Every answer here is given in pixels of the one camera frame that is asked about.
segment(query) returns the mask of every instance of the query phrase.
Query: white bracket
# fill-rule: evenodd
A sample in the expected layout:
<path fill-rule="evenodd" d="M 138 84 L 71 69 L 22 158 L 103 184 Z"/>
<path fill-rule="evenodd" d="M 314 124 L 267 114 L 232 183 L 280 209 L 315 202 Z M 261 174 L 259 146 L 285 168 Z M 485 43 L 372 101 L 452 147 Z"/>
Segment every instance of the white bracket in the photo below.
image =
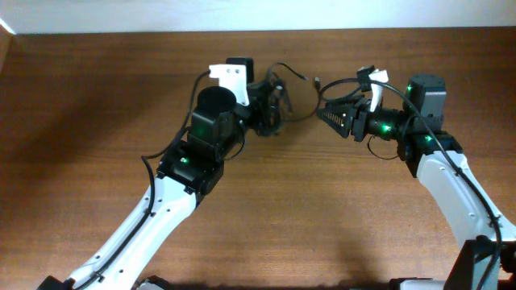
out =
<path fill-rule="evenodd" d="M 375 69 L 374 72 L 371 72 L 369 74 L 369 78 L 373 81 L 381 81 L 383 83 L 386 83 L 389 81 L 389 76 L 387 76 L 386 70 L 379 70 Z M 383 91 L 383 87 L 375 84 L 371 84 L 371 105 L 369 107 L 369 112 L 374 112 L 374 110 L 377 109 L 378 104 L 380 104 L 381 101 L 381 93 Z"/>
<path fill-rule="evenodd" d="M 248 76 L 245 65 L 210 65 L 210 77 L 218 78 L 218 85 L 229 89 L 235 95 L 236 102 L 240 105 L 249 106 Z"/>

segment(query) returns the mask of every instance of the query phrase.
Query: white wall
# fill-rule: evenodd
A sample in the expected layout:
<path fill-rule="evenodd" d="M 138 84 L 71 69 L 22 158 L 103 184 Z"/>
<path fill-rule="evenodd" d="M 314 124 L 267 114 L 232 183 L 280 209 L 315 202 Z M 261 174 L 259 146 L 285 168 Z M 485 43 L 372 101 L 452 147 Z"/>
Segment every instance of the white wall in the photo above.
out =
<path fill-rule="evenodd" d="M 516 25 L 516 0 L 0 0 L 16 33 Z"/>

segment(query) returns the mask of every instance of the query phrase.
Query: wood grain surface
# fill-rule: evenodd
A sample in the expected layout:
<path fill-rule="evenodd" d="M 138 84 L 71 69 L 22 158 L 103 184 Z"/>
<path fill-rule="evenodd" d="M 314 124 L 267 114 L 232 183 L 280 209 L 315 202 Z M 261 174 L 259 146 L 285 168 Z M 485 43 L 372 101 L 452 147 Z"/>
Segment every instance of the wood grain surface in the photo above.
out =
<path fill-rule="evenodd" d="M 516 222 L 515 28 L 16 36 L 0 79 L 1 289 L 65 279 L 111 236 L 148 186 L 139 156 L 169 142 L 195 77 L 228 56 L 254 57 L 256 79 L 276 61 L 323 84 L 367 64 L 399 88 L 414 73 L 444 77 L 443 128 Z M 278 72 L 295 115 L 309 112 L 310 84 Z M 401 101 L 386 93 L 385 106 Z M 388 156 L 396 144 L 372 147 Z M 403 162 L 312 118 L 275 137 L 250 132 L 142 277 L 265 287 L 445 279 L 458 253 Z"/>
<path fill-rule="evenodd" d="M 7 51 L 9 50 L 11 35 L 0 25 L 0 74 L 2 73 L 3 63 L 6 60 Z"/>

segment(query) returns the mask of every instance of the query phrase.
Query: black cable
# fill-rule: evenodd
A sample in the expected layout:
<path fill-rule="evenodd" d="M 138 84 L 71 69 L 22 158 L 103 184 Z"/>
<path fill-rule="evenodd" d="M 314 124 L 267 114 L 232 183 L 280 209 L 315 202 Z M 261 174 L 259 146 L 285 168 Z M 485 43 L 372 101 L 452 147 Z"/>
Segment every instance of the black cable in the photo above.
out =
<path fill-rule="evenodd" d="M 129 233 L 128 236 L 123 240 L 123 242 L 120 244 L 120 246 L 116 249 L 116 251 L 111 255 L 111 257 L 96 271 L 94 271 L 91 275 L 91 277 L 84 282 L 81 286 L 75 288 L 75 290 L 82 290 L 86 287 L 90 286 L 96 279 L 100 279 L 102 277 L 102 273 L 116 260 L 116 258 L 120 255 L 120 253 L 123 251 L 125 246 L 131 241 L 131 239 L 138 233 L 138 230 L 144 225 L 145 221 L 147 221 L 147 218 L 151 215 L 152 207 L 154 206 L 154 199 L 156 195 L 156 186 L 154 184 L 154 173 L 152 172 L 151 165 L 148 163 L 147 158 L 145 156 L 142 156 L 142 161 L 145 164 L 145 168 L 148 172 L 148 177 L 150 179 L 151 183 L 151 197 L 148 202 L 148 207 L 144 212 L 144 215 L 139 220 L 138 224 L 132 229 L 132 231 Z"/>
<path fill-rule="evenodd" d="M 148 159 L 155 159 L 155 158 L 160 157 L 169 148 L 176 146 L 179 143 L 179 141 L 181 141 L 181 138 L 185 134 L 186 123 L 188 122 L 188 120 L 190 119 L 190 115 L 192 114 L 192 107 L 194 106 L 194 99 L 195 99 L 195 91 L 197 90 L 199 81 L 201 81 L 201 79 L 203 77 L 205 77 L 209 74 L 210 74 L 210 71 L 205 71 L 205 72 L 201 73 L 201 75 L 199 77 L 197 77 L 197 79 L 195 80 L 195 83 L 193 84 L 192 95 L 190 96 L 190 104 L 189 104 L 189 108 L 188 108 L 188 113 L 186 113 L 185 121 L 183 121 L 183 124 L 181 125 L 181 129 L 179 129 L 179 131 L 176 133 L 176 135 L 174 136 L 174 139 L 172 139 L 172 141 L 169 143 L 169 145 L 167 147 L 165 147 L 163 150 L 159 151 L 156 154 L 146 156 Z"/>
<path fill-rule="evenodd" d="M 242 121 L 239 122 L 239 127 L 240 127 L 240 130 L 242 131 L 242 138 L 243 138 L 242 146 L 240 146 L 240 149 L 232 157 L 225 158 L 224 161 L 233 160 L 234 158 L 236 158 L 236 156 L 238 156 L 238 155 L 240 155 L 240 153 L 242 153 L 243 148 L 245 147 L 247 140 L 245 138 L 245 125 L 243 124 Z"/>
<path fill-rule="evenodd" d="M 409 116 L 408 119 L 406 119 L 405 125 L 403 126 L 403 130 L 402 130 L 402 135 L 401 135 L 402 139 L 405 138 L 406 129 L 409 127 L 410 120 L 412 120 L 415 116 L 416 115 L 412 114 L 411 116 Z"/>
<path fill-rule="evenodd" d="M 375 136 L 374 136 L 374 135 L 371 135 L 371 137 L 369 137 L 369 140 L 368 140 L 368 150 L 369 150 L 369 152 L 371 152 L 371 154 L 373 154 L 373 155 L 374 155 L 374 156 L 376 156 L 377 158 L 380 158 L 381 160 L 395 160 L 395 159 L 398 157 L 398 155 L 396 155 L 396 156 L 394 156 L 394 157 L 381 157 L 381 156 L 379 156 L 379 155 L 376 155 L 376 154 L 371 150 L 371 145 L 370 145 L 370 143 L 371 143 L 371 139 L 373 139 L 373 138 L 375 138 Z"/>
<path fill-rule="evenodd" d="M 329 103 L 334 103 L 334 102 L 345 102 L 345 101 L 349 101 L 354 95 L 355 93 L 358 93 L 358 91 L 360 91 L 360 87 L 354 89 L 352 92 L 350 92 L 349 94 L 343 96 L 343 97 L 336 97 L 336 98 L 333 98 L 333 99 L 328 99 L 328 98 L 325 98 L 325 97 L 321 97 L 323 101 L 325 102 L 329 102 Z"/>
<path fill-rule="evenodd" d="M 310 114 L 307 114 L 304 117 L 300 117 L 300 118 L 296 118 L 296 119 L 291 119 L 291 120 L 285 120 L 284 122 L 301 122 L 301 121 L 305 121 L 305 120 L 307 120 L 308 118 L 314 116 L 317 113 L 317 110 L 321 106 L 321 102 L 322 102 L 321 93 L 319 92 L 319 89 L 321 88 L 321 81 L 319 80 L 318 77 L 314 78 L 314 88 L 315 88 L 316 93 L 317 93 L 317 105 L 315 105 L 314 110 Z"/>
<path fill-rule="evenodd" d="M 265 73 L 265 80 L 268 80 L 271 77 L 271 74 L 273 74 L 273 68 L 277 65 L 282 65 L 282 66 L 286 67 L 291 73 L 295 74 L 297 77 L 299 77 L 300 79 L 302 79 L 304 81 L 309 80 L 308 77 L 305 77 L 301 73 L 296 72 L 295 70 L 293 70 L 291 67 L 289 67 L 287 64 L 284 64 L 284 63 L 275 63 L 275 64 L 269 66 L 267 69 L 267 72 Z"/>
<path fill-rule="evenodd" d="M 290 101 L 289 91 L 287 90 L 286 83 L 275 72 L 273 72 L 273 75 L 276 77 L 276 83 L 273 85 L 279 91 L 279 96 L 277 97 L 277 99 L 283 100 L 283 102 L 285 102 L 285 104 L 287 105 L 289 112 L 292 113 L 292 102 Z"/>
<path fill-rule="evenodd" d="M 347 84 L 347 83 L 355 83 L 355 82 L 356 83 L 360 83 L 359 80 L 357 78 L 354 78 L 354 77 L 350 77 L 350 78 L 346 78 L 346 79 L 341 79 L 341 80 L 337 80 L 337 81 L 332 81 L 330 84 L 325 85 L 321 89 L 320 93 L 321 93 L 321 95 L 323 95 L 326 90 L 328 90 L 329 88 L 331 88 L 331 87 L 333 87 L 335 85 Z M 421 112 L 419 112 L 419 110 L 410 101 L 410 99 L 404 93 L 402 93 L 400 90 L 394 88 L 390 84 L 383 83 L 381 81 L 374 81 L 374 80 L 371 80 L 371 83 L 374 84 L 374 85 L 379 85 L 381 87 L 387 88 L 388 90 L 394 92 L 399 97 L 401 97 L 402 100 L 414 111 L 415 116 L 421 119 L 422 124 L 425 126 L 425 129 L 427 130 L 428 135 L 430 137 L 432 137 L 432 139 L 437 144 L 437 146 L 438 146 L 439 150 L 441 151 L 441 153 L 443 153 L 444 159 L 446 159 L 446 161 L 450 164 L 451 168 L 453 168 L 453 170 L 456 172 L 456 175 L 460 176 L 464 180 L 464 182 L 475 193 L 476 197 L 478 197 L 478 199 L 480 200 L 481 204 L 484 206 L 484 209 L 485 209 L 485 211 L 487 212 L 487 214 L 489 216 L 489 220 L 491 221 L 491 226 L 494 229 L 494 233 L 496 235 L 496 244 L 497 245 L 495 247 L 493 255 L 491 256 L 491 260 L 489 261 L 489 263 L 488 263 L 488 265 L 487 265 L 487 267 L 486 267 L 486 269 L 484 271 L 484 274 L 482 274 L 482 277 L 481 277 L 480 281 L 478 282 L 478 286 L 476 287 L 476 290 L 481 290 L 484 287 L 485 282 L 489 278 L 489 274 L 494 269 L 494 266 L 496 265 L 496 262 L 497 262 L 498 258 L 500 257 L 500 252 L 501 252 L 501 247 L 502 247 L 502 240 L 501 240 L 500 225 L 498 224 L 497 217 L 494 215 L 494 212 L 491 209 L 491 207 L 489 206 L 487 200 L 482 196 L 482 193 L 480 192 L 480 190 L 475 186 L 475 184 L 473 182 L 471 182 L 471 180 L 468 178 L 468 176 L 466 176 L 464 174 L 464 172 L 462 171 L 462 168 L 458 167 L 455 164 L 455 162 L 453 162 L 453 160 L 450 157 L 450 155 L 448 153 L 446 153 L 446 151 L 443 148 L 443 145 L 441 145 L 439 140 L 435 137 L 434 132 L 428 126 L 427 122 L 425 122 L 425 119 L 421 115 Z"/>
<path fill-rule="evenodd" d="M 246 144 L 247 140 L 245 137 L 243 137 L 243 141 L 242 141 L 242 146 L 240 146 L 240 149 L 230 158 L 225 158 L 224 161 L 231 161 L 233 160 L 234 158 L 236 158 L 236 156 L 240 155 L 240 153 L 242 153 L 243 149 L 245 148 L 245 144 Z"/>

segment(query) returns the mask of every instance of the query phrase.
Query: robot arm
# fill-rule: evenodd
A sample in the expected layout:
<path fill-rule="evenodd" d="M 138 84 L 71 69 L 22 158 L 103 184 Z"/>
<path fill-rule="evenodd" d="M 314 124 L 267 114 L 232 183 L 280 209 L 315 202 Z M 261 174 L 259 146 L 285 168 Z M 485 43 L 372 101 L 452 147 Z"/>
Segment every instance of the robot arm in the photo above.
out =
<path fill-rule="evenodd" d="M 156 176 L 143 157 L 151 185 L 132 213 L 65 282 L 49 276 L 38 290 L 131 289 L 163 241 L 218 183 L 224 162 L 235 157 L 227 158 L 231 149 L 241 143 L 237 155 L 242 151 L 247 130 L 269 136 L 281 129 L 280 106 L 289 105 L 289 100 L 284 81 L 271 69 L 263 81 L 253 84 L 252 59 L 230 58 L 226 64 L 211 65 L 210 77 L 218 78 L 219 86 L 199 93 L 191 126 L 185 127 L 189 112 L 163 151 Z M 186 141 L 181 140 L 184 133 Z"/>
<path fill-rule="evenodd" d="M 362 142 L 370 134 L 371 138 L 396 139 L 399 158 L 437 201 L 462 247 L 447 281 L 400 281 L 396 289 L 497 289 L 497 251 L 501 251 L 504 269 L 514 273 L 516 227 L 478 184 L 462 147 L 441 130 L 446 98 L 444 80 L 415 75 L 403 94 L 384 84 L 387 76 L 382 80 L 373 78 L 375 72 L 378 71 L 373 66 L 361 68 L 357 78 L 333 81 L 321 90 L 323 94 L 334 85 L 358 82 L 363 92 L 372 90 L 372 100 L 363 94 L 328 100 L 317 115 L 343 138 L 353 135 L 355 141 Z M 377 106 L 381 99 L 381 91 L 375 87 L 378 85 L 402 97 L 403 110 L 386 109 L 381 103 Z"/>

